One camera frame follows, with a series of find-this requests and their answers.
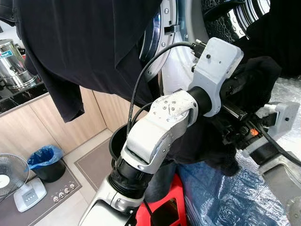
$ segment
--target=stainless steel pot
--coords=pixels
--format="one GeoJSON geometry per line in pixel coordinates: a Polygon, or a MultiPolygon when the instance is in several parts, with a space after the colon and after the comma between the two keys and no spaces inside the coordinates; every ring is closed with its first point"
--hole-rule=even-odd
{"type": "Polygon", "coordinates": [[[37,75],[25,69],[24,60],[11,39],[0,40],[0,77],[12,93],[40,82],[37,75]]]}

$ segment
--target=cabinet door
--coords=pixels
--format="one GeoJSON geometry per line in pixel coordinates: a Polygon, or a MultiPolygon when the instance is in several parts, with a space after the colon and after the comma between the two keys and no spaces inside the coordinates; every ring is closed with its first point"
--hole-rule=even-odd
{"type": "MultiPolygon", "coordinates": [[[[94,91],[94,94],[109,130],[114,132],[119,127],[127,123],[130,102],[118,97],[117,95],[96,91],[94,91]]],[[[138,110],[139,107],[135,106],[133,116],[138,110]]],[[[145,111],[142,112],[139,118],[143,117],[145,114],[145,111]]]]}
{"type": "Polygon", "coordinates": [[[0,153],[26,160],[45,145],[59,146],[28,105],[0,117],[0,134],[0,153]]]}
{"type": "Polygon", "coordinates": [[[105,122],[91,90],[81,88],[85,113],[64,123],[51,96],[44,97],[30,104],[49,133],[68,153],[106,129],[105,122]]]}

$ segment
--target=white wall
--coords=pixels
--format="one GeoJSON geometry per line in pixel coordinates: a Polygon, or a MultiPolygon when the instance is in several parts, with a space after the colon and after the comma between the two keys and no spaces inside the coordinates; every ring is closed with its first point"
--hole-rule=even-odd
{"type": "Polygon", "coordinates": [[[0,40],[2,39],[12,39],[14,41],[14,44],[19,44],[19,46],[24,47],[22,41],[19,39],[16,27],[12,27],[8,25],[5,22],[0,21],[0,26],[3,30],[2,33],[0,33],[0,40]]]}

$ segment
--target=blue plastic sheet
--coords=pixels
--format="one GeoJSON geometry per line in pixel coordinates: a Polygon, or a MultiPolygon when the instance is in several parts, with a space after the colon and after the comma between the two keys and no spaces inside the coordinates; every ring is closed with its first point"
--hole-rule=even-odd
{"type": "Polygon", "coordinates": [[[226,177],[204,162],[179,165],[193,226],[288,226],[285,210],[258,174],[226,177]]]}
{"type": "Polygon", "coordinates": [[[54,145],[47,145],[33,153],[27,163],[29,168],[39,169],[51,165],[63,157],[63,151],[54,145]]]}

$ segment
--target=black countertop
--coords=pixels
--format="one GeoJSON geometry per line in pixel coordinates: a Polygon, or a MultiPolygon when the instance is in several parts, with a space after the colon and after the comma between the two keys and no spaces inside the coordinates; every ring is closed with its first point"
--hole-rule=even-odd
{"type": "Polygon", "coordinates": [[[14,94],[6,87],[3,87],[0,90],[0,116],[2,113],[25,104],[26,102],[47,92],[48,91],[43,82],[14,94]]]}

